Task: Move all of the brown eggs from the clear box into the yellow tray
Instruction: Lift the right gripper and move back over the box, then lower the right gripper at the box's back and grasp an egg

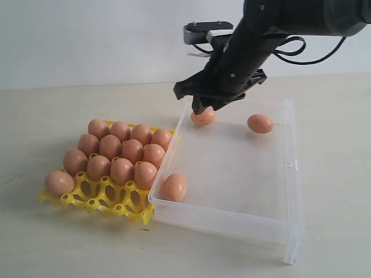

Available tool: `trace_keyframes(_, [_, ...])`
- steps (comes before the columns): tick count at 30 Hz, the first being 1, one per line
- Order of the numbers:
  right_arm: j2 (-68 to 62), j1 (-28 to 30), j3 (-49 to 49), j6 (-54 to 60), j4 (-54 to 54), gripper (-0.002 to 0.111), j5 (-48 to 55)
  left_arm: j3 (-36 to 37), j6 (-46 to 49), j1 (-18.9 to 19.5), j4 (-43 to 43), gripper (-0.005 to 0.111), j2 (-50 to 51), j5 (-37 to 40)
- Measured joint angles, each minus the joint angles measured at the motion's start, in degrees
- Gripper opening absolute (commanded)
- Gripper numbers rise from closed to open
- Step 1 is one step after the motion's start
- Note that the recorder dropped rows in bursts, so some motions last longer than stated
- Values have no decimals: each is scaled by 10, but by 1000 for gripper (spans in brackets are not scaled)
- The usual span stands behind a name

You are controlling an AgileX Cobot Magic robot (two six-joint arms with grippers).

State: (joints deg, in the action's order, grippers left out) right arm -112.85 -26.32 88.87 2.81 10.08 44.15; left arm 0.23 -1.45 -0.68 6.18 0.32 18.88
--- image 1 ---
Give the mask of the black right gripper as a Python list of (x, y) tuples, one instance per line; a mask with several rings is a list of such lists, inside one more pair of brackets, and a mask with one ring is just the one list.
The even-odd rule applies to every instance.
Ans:
[(229, 35), (212, 35), (213, 50), (203, 70), (175, 84), (178, 100), (192, 96), (192, 110), (200, 115), (245, 98), (245, 92), (266, 79), (260, 68), (287, 35), (273, 28), (266, 34), (251, 33), (242, 23)]

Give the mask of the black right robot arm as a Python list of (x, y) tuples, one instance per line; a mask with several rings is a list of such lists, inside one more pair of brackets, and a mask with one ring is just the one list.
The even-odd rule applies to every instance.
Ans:
[(177, 82), (173, 91), (177, 99), (192, 96), (195, 114), (220, 110), (266, 80), (262, 65), (270, 56), (291, 61), (291, 53), (280, 46), (307, 35), (346, 39), (368, 24), (369, 1), (245, 1), (237, 26), (227, 21), (184, 26), (185, 44), (208, 43), (212, 49), (204, 69)]

